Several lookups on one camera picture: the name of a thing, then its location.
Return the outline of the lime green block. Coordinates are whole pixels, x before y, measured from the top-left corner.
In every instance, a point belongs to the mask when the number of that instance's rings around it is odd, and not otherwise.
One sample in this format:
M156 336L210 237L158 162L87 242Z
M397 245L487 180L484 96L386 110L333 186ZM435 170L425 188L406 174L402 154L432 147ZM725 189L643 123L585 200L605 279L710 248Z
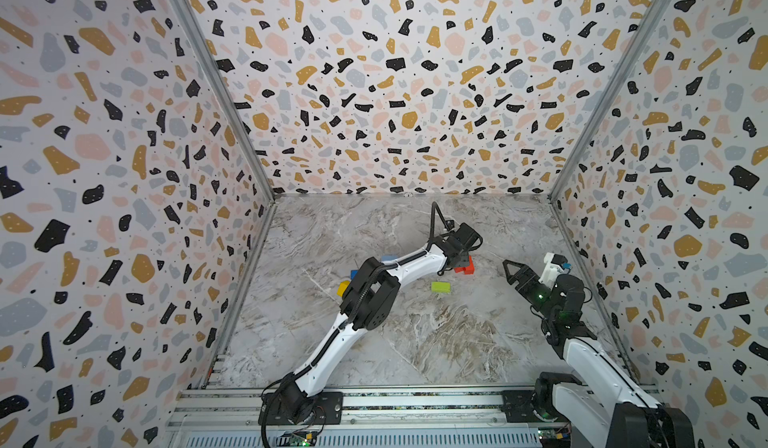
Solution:
M452 292L452 287L449 282L432 282L431 291L440 294L450 294Z

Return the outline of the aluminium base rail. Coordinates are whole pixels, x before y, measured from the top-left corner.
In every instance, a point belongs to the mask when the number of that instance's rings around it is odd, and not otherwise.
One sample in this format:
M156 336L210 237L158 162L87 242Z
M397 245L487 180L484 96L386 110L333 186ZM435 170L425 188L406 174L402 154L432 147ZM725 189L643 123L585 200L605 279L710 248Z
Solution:
M165 447L588 447L586 431L532 411L526 385L332 388L308 420L265 416L260 389L189 390Z

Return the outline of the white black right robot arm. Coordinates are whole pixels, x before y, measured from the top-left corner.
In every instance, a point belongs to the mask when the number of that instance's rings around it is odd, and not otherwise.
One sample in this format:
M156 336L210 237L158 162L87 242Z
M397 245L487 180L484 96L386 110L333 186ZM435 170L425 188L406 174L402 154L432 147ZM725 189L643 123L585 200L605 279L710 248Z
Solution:
M539 375L531 399L537 417L567 420L591 447L696 445L687 415L641 388L582 321L591 291L564 256L547 254L540 274L511 260L502 266L507 283L540 319L546 342L575 371Z

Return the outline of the right wall corner aluminium post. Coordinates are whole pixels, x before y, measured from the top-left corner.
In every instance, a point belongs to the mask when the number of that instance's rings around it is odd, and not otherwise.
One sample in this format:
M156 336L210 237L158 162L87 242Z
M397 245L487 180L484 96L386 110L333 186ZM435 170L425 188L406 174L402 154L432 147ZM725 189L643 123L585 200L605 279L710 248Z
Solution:
M633 72L633 66L642 54L644 46L656 29L670 1L651 0L650 7L646 10L644 18L639 23L636 34L630 40L628 48L619 60L609 83L598 98L598 103L592 111L586 127L575 142L564 168L558 175L552 191L548 195L548 200L553 208L556 207L557 199L565 191L567 182L577 169L580 158L588 151L589 142L597 133L614 99L618 96L621 87Z

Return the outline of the left wall corner aluminium post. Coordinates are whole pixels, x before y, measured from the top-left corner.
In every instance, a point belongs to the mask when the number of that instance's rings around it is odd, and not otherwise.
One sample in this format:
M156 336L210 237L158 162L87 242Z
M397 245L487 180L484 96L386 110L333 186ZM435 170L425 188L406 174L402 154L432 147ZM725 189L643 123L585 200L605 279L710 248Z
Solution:
M275 202L273 190L269 186L267 177L262 169L251 139L246 133L243 122L238 116L235 103L225 87L215 59L206 45L203 33L194 16L194 10L191 8L188 0L169 0L169 4L178 15L180 26L189 38L191 49L197 57L202 72L208 80L211 90L233 130L243 156L253 172L259 193L263 195L268 206L273 205Z

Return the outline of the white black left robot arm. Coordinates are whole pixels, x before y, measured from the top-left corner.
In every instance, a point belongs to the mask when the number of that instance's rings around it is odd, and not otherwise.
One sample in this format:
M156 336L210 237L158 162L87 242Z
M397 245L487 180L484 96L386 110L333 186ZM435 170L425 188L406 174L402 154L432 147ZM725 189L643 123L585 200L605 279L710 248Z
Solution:
M462 223L442 234L431 233L422 248L403 257L365 260L344 289L339 313L316 349L298 368L272 383L273 392L262 396L259 423L267 425L271 416L288 424L319 419L319 396L331 374L358 339L386 320L399 291L423 277L468 267L471 253L482 243L482 236Z

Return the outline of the wall corner aluminium post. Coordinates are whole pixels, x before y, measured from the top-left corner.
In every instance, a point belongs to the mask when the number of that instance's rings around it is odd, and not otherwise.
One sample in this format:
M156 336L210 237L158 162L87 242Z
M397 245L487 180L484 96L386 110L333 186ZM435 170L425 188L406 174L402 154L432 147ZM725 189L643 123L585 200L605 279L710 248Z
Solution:
M203 33L194 16L194 10L191 8L188 0L169 0L169 4L178 15L180 26L189 38L191 49L197 57L202 72L208 80L211 90L233 130L243 156L253 172L259 193L263 195L268 206L273 205L275 202L273 190L269 186L267 177L262 169L251 139L246 133L243 122L238 116L235 103L225 87L215 59L206 45Z
M670 1L651 0L650 7L646 10L644 18L639 23L636 34L630 40L628 48L619 60L609 83L598 98L598 103L592 111L586 127L575 142L564 168L558 175L552 191L548 195L548 200L553 208L556 207L557 199L565 191L567 182L577 169L580 158L588 151L589 142L597 133L614 99L618 96L621 87L633 72L633 66L642 54L644 46L656 29Z

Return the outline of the yellow arch block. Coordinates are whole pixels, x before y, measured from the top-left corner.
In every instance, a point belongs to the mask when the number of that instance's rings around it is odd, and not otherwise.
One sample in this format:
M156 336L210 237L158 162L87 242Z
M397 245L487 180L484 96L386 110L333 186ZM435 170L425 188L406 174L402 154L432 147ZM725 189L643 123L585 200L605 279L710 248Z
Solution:
M345 294L345 292L347 291L347 289L348 289L349 285L350 285L350 281L349 281L349 280L344 280L344 281L342 281L342 282L339 284L339 287L338 287L338 290L337 290L337 295L338 295L339 297L343 297L343 296L344 296L344 294Z

